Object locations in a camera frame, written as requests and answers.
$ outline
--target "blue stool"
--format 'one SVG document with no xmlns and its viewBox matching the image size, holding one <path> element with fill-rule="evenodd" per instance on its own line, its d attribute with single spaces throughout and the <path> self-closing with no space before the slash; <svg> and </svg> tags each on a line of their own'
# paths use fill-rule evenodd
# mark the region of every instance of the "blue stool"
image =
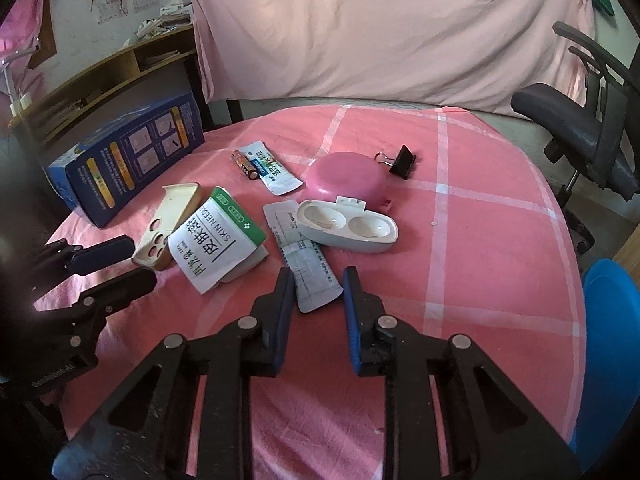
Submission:
<svg viewBox="0 0 640 480">
<path fill-rule="evenodd" d="M 612 260 L 593 264 L 582 288 L 587 356 L 571 448 L 586 471 L 612 443 L 640 396 L 640 292 Z"/>
</svg>

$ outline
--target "white wall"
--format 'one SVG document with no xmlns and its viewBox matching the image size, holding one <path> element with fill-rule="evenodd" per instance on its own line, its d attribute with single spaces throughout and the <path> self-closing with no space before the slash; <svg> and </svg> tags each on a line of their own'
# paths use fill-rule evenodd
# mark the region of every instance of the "white wall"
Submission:
<svg viewBox="0 0 640 480">
<path fill-rule="evenodd" d="M 135 13 L 126 0 L 128 15 L 101 25 L 91 12 L 91 0 L 50 0 L 51 19 L 58 53 L 39 69 L 44 73 L 45 92 L 50 92 L 78 72 L 116 52 L 144 20 L 158 17 L 158 6 Z"/>
</svg>

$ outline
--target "black binder clip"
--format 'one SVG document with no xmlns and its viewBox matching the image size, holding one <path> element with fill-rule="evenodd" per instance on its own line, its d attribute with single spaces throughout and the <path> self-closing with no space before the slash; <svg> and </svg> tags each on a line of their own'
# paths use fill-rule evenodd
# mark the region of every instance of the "black binder clip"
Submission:
<svg viewBox="0 0 640 480">
<path fill-rule="evenodd" d="M 404 179 L 409 178 L 409 173 L 411 172 L 412 167 L 415 162 L 415 155 L 409 151 L 409 148 L 404 144 L 402 148 L 400 148 L 400 153 L 396 156 L 396 159 L 389 158 L 382 152 L 376 153 L 376 156 L 373 157 L 373 160 L 380 164 L 386 164 L 391 166 L 389 173 L 401 176 Z"/>
</svg>

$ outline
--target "pink container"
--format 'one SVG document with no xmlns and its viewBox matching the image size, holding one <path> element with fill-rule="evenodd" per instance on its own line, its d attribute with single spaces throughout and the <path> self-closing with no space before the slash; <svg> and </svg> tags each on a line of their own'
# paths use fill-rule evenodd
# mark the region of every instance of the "pink container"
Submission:
<svg viewBox="0 0 640 480">
<path fill-rule="evenodd" d="M 335 202 L 345 196 L 364 200 L 367 209 L 379 209 L 385 203 L 386 168 L 360 153 L 330 153 L 309 168 L 303 198 Z"/>
</svg>

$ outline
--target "blue box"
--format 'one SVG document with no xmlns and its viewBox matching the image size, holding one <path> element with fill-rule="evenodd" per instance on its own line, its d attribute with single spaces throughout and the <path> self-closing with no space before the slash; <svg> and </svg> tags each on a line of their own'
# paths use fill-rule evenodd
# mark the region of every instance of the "blue box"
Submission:
<svg viewBox="0 0 640 480">
<path fill-rule="evenodd" d="M 104 227 L 167 168 L 204 142 L 191 93 L 105 124 L 49 165 L 51 183 L 71 211 Z"/>
</svg>

